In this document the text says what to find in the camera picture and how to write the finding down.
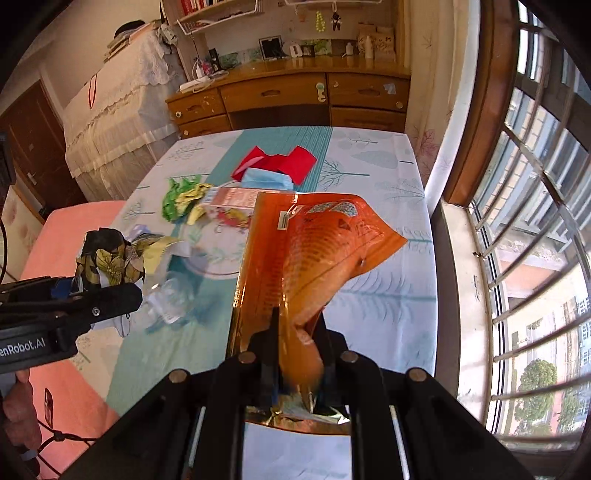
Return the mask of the person's left hand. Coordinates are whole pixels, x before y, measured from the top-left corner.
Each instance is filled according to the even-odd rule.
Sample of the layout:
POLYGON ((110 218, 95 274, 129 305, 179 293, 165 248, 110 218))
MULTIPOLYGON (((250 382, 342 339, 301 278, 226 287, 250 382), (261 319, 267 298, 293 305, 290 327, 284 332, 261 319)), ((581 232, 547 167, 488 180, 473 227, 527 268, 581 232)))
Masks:
POLYGON ((14 446, 36 451, 42 443, 42 435, 33 405, 30 370, 17 371, 15 376, 16 381, 3 401, 3 428, 14 446))

